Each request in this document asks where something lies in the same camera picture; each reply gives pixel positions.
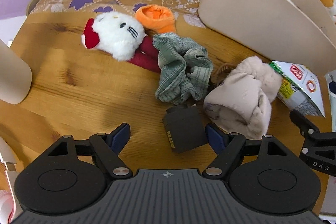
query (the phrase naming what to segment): beige bin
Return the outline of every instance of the beige bin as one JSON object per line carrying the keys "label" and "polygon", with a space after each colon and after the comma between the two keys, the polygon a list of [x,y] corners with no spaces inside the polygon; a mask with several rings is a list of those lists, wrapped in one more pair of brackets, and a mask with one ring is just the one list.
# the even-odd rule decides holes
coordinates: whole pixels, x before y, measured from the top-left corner
{"label": "beige bin", "polygon": [[201,0],[199,17],[270,60],[336,69],[336,26],[319,0]]}

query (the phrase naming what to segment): silver screw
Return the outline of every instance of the silver screw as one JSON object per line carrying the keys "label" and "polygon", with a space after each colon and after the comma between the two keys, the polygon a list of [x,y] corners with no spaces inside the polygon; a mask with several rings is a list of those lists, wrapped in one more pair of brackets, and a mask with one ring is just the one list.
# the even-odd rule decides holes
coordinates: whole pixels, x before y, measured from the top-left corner
{"label": "silver screw", "polygon": [[205,170],[205,173],[207,173],[209,176],[218,176],[222,173],[222,170],[217,167],[210,167]]}
{"label": "silver screw", "polygon": [[126,167],[118,167],[113,170],[113,174],[117,176],[124,176],[129,174],[129,169]]}

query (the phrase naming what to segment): crosshair symbol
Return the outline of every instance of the crosshair symbol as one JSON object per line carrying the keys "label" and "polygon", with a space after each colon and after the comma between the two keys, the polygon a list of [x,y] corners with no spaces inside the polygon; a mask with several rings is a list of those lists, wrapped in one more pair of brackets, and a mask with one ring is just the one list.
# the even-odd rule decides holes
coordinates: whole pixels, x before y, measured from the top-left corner
{"label": "crosshair symbol", "polygon": [[162,175],[164,175],[166,178],[172,176],[172,173],[170,172],[164,172]]}

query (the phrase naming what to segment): orange plush band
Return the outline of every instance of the orange plush band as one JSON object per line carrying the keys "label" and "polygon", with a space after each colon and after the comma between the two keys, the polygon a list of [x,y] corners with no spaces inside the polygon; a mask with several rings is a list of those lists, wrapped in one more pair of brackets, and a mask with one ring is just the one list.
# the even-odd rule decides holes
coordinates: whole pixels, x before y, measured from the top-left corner
{"label": "orange plush band", "polygon": [[175,17],[171,10],[160,5],[140,7],[135,18],[145,27],[157,33],[176,32]]}

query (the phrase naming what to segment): gray ribbed plate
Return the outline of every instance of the gray ribbed plate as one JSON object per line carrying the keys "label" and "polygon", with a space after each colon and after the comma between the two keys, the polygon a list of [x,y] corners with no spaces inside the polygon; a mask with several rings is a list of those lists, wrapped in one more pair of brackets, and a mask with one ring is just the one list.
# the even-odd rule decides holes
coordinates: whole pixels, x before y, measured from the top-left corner
{"label": "gray ribbed plate", "polygon": [[64,216],[25,211],[14,224],[318,224],[313,213],[274,217],[238,203],[223,182],[201,177],[197,169],[139,170],[112,183],[97,203]]}

